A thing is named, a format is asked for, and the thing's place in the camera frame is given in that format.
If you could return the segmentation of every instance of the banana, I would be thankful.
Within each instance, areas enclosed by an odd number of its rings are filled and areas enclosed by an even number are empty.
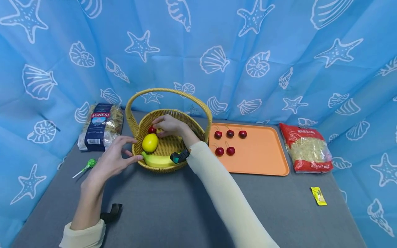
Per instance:
[[[148,155],[146,152],[142,152],[141,155],[145,163],[151,167],[165,168],[175,165],[169,156]]]

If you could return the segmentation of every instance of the wicker basket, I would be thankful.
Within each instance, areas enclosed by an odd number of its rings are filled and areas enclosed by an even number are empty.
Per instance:
[[[187,114],[185,114],[179,110],[172,110],[172,109],[154,110],[154,111],[148,113],[147,115],[145,115],[138,125],[137,121],[135,120],[135,117],[132,115],[131,105],[132,105],[133,101],[138,96],[141,96],[143,94],[147,94],[150,92],[155,92],[155,91],[175,93],[175,94],[184,96],[184,97],[194,101],[195,103],[197,103],[204,110],[205,114],[207,115],[208,124],[207,124],[206,130],[204,131],[204,129],[202,129],[201,126],[192,117],[188,116]],[[131,97],[131,99],[128,101],[127,106],[125,108],[125,115],[127,117],[128,125],[131,129],[132,134],[135,136],[135,139],[138,141],[136,144],[132,145],[132,154],[133,155],[139,155],[143,151],[142,141],[143,141],[143,138],[145,138],[145,136],[148,134],[148,129],[149,129],[149,127],[152,126],[152,121],[154,119],[156,119],[157,117],[160,117],[165,114],[169,114],[172,117],[186,123],[187,125],[189,125],[189,127],[193,130],[193,132],[197,135],[197,137],[200,140],[202,140],[204,142],[208,142],[208,136],[209,136],[209,132],[210,132],[211,124],[212,124],[212,114],[211,114],[210,109],[208,108],[208,106],[205,103],[203,103],[198,98],[196,98],[188,93],[185,93],[183,91],[180,91],[180,90],[173,90],[173,89],[167,89],[167,88],[147,89],[147,90],[140,91],[140,92],[136,93],[133,97]],[[165,138],[160,138],[158,140],[157,149],[151,154],[158,155],[158,156],[170,156],[173,152],[182,152],[184,149],[186,149],[186,146],[180,137],[168,136]],[[173,172],[173,171],[176,171],[176,170],[182,168],[183,166],[187,165],[187,161],[184,161],[184,162],[175,164],[170,167],[156,168],[156,167],[148,166],[147,164],[145,164],[144,160],[141,160],[138,163],[141,166],[143,166],[144,168],[146,168],[150,171],[158,172],[158,173]]]

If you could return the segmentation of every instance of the noodles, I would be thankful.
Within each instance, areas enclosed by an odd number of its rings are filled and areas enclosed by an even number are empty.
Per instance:
[[[81,151],[104,151],[121,134],[124,115],[121,108],[111,104],[91,105],[88,118],[79,135]]]
[[[325,173],[333,169],[327,143],[317,130],[282,123],[280,128],[297,173]]]

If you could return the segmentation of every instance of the red noodle bag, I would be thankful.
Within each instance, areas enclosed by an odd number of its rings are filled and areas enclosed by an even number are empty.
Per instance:
[[[280,129],[297,173],[325,173],[333,169],[327,143],[317,130],[283,123]]]

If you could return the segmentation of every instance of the basket handle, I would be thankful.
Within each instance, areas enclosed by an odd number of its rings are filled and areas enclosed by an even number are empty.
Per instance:
[[[150,93],[150,92],[155,92],[155,91],[162,91],[162,92],[171,92],[171,93],[175,93],[181,96],[184,96],[190,100],[192,100],[193,102],[195,102],[197,105],[199,105],[202,110],[204,110],[205,114],[207,115],[207,119],[208,119],[208,123],[207,123],[207,127],[205,129],[205,140],[204,142],[208,142],[208,137],[210,135],[210,129],[211,129],[211,124],[212,124],[212,113],[211,110],[208,108],[208,106],[201,101],[200,99],[198,99],[197,97],[188,94],[186,92],[183,92],[181,90],[174,90],[174,89],[168,89],[168,88],[152,88],[152,89],[146,89],[140,92],[137,92],[135,95],[133,95],[127,103],[127,106],[125,107],[125,115],[127,117],[127,122],[128,125],[131,128],[131,132],[134,136],[138,135],[138,131],[139,131],[139,125],[135,119],[135,117],[132,115],[132,111],[131,111],[131,105],[132,102],[141,95]]]

